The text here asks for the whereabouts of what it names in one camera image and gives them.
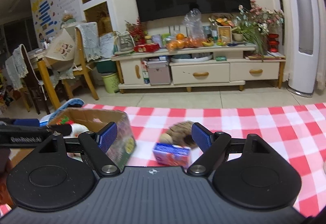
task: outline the potted plant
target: potted plant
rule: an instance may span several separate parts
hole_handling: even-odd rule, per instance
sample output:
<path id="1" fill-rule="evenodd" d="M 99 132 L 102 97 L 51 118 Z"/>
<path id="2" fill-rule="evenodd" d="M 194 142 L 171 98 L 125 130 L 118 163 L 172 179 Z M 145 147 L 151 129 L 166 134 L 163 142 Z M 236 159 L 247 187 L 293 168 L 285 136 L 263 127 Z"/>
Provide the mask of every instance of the potted plant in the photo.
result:
<path id="1" fill-rule="evenodd" d="M 241 22 L 232 28 L 233 39 L 235 41 L 243 41 L 244 39 L 257 46 L 256 52 L 263 54 L 263 40 L 255 24 L 251 22 Z"/>
<path id="2" fill-rule="evenodd" d="M 143 25 L 141 24 L 141 19 L 138 16 L 137 23 L 130 23 L 128 21 L 126 22 L 126 27 L 127 27 L 127 32 L 130 33 L 130 35 L 133 37 L 135 44 L 140 45 L 140 44 L 145 44 L 145 30 Z"/>
<path id="3" fill-rule="evenodd" d="M 265 38 L 270 28 L 280 26 L 284 22 L 283 11 L 263 10 L 255 0 L 251 0 L 250 3 L 250 10 L 239 5 L 240 15 L 234 20 L 235 27 L 232 31 L 235 34 L 242 34 L 246 41 L 257 45 L 256 52 L 264 55 Z"/>

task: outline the banana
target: banana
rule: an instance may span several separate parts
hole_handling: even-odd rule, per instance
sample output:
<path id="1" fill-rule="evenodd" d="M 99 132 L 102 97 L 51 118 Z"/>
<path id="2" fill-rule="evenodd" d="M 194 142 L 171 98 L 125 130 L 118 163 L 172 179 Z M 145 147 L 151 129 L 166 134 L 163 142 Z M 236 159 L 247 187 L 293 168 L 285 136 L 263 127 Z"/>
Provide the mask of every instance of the banana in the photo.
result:
<path id="1" fill-rule="evenodd" d="M 213 42 L 202 42 L 203 46 L 213 46 L 214 43 Z"/>

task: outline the red and white checkered tablecloth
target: red and white checkered tablecloth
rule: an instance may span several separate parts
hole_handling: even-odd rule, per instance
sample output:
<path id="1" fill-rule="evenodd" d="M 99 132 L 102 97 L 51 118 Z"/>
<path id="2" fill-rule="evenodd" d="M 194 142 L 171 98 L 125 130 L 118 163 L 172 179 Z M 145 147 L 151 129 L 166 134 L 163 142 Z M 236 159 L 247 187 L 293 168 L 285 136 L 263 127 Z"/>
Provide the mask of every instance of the red and white checkered tablecloth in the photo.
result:
<path id="1" fill-rule="evenodd" d="M 294 207 L 305 216 L 326 206 L 326 103 L 257 109 L 168 109 L 87 104 L 85 108 L 128 114 L 137 147 L 128 165 L 159 166 L 152 149 L 170 126 L 185 120 L 233 138 L 260 135 L 300 174 L 302 188 Z M 202 152 L 192 151 L 192 160 Z"/>

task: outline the stuffed hedgehog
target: stuffed hedgehog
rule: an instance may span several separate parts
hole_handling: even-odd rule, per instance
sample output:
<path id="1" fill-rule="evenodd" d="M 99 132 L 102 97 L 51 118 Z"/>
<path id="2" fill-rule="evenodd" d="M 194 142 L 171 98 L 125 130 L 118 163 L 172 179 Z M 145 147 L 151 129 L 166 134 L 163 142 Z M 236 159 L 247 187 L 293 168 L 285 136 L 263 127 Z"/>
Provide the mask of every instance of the stuffed hedgehog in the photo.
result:
<path id="1" fill-rule="evenodd" d="M 194 122 L 185 121 L 172 125 L 165 133 L 160 136 L 159 142 L 181 147 L 197 147 L 191 137 L 191 127 Z"/>

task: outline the green bin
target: green bin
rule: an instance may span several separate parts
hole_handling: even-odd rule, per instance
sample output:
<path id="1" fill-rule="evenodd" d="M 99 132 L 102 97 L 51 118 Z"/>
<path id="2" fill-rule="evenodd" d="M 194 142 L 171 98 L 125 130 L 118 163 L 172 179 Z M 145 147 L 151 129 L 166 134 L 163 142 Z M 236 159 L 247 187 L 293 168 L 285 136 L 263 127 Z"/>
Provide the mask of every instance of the green bin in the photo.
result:
<path id="1" fill-rule="evenodd" d="M 117 73 L 101 74 L 107 93 L 116 93 L 119 91 L 119 78 Z"/>

